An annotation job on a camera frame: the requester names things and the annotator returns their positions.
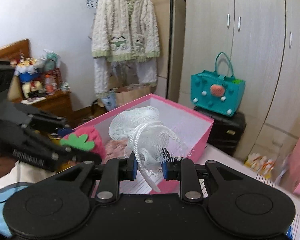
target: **cardigan sleeve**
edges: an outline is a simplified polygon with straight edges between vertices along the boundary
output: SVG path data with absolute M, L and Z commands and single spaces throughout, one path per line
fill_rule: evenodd
M 99 0 L 97 13 L 95 16 L 95 25 L 92 35 L 92 56 L 107 57 L 109 55 L 110 47 L 108 41 L 108 13 L 111 9 L 109 0 Z
M 151 0 L 146 0 L 144 22 L 148 37 L 146 39 L 145 50 L 148 58 L 160 56 L 160 43 L 157 17 L 155 16 L 154 6 Z

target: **teal felt bag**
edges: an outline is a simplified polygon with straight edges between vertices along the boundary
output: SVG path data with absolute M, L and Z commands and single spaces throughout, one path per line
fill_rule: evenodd
M 232 76 L 218 74 L 217 61 L 221 54 L 224 54 Z M 191 76 L 191 100 L 204 109 L 233 116 L 240 105 L 245 81 L 234 77 L 233 67 L 229 57 L 220 52 L 216 58 L 215 71 L 204 70 L 201 73 Z

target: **black suitcase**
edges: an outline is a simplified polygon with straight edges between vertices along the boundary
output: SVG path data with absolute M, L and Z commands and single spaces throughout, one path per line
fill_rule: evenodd
M 236 112 L 232 117 L 217 114 L 196 106 L 196 111 L 214 119 L 208 138 L 208 143 L 221 151 L 233 156 L 240 138 L 246 128 L 246 120 L 243 113 Z

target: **green felt leaf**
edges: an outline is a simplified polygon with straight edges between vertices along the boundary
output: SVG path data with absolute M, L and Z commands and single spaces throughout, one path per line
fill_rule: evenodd
M 91 151 L 95 147 L 94 141 L 88 141 L 88 135 L 83 134 L 77 137 L 75 134 L 70 134 L 68 139 L 61 139 L 60 145 L 67 145 L 83 151 Z

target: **wooden nightstand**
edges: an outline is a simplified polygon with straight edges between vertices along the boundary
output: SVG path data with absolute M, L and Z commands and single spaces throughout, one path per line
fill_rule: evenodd
M 13 100 L 14 103 L 20 103 L 21 98 Z M 72 120 L 73 111 L 70 100 L 70 92 L 57 91 L 52 96 L 47 96 L 45 100 L 34 103 L 35 106 L 43 111 L 47 111 L 57 116 Z

